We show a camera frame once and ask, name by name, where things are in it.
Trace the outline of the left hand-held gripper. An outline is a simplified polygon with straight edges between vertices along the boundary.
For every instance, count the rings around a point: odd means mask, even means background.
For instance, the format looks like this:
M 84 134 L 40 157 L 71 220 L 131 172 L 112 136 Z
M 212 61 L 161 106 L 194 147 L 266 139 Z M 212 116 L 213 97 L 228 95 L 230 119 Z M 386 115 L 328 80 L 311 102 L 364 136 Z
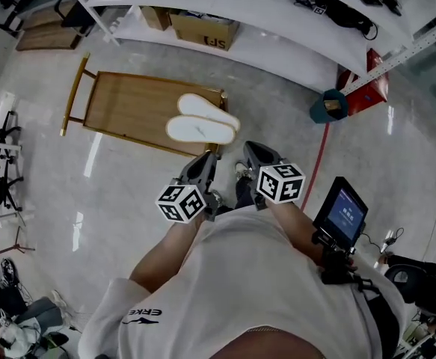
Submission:
M 173 223 L 189 224 L 199 214 L 213 221 L 223 203 L 219 192 L 209 189 L 214 181 L 218 157 L 212 151 L 190 161 L 156 198 L 163 217 Z

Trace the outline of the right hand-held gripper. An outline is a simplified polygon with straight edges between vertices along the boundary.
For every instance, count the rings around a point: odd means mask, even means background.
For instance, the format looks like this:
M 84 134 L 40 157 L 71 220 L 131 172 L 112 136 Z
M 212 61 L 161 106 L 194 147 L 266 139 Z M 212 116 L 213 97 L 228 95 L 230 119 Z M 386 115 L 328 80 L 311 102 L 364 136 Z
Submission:
M 282 158 L 272 148 L 257 142 L 245 142 L 244 157 L 248 168 L 258 173 L 251 185 L 251 195 L 258 210 L 267 207 L 266 200 L 281 204 L 300 199 L 306 176 L 299 166 L 280 163 L 260 167 L 261 163 L 278 163 Z

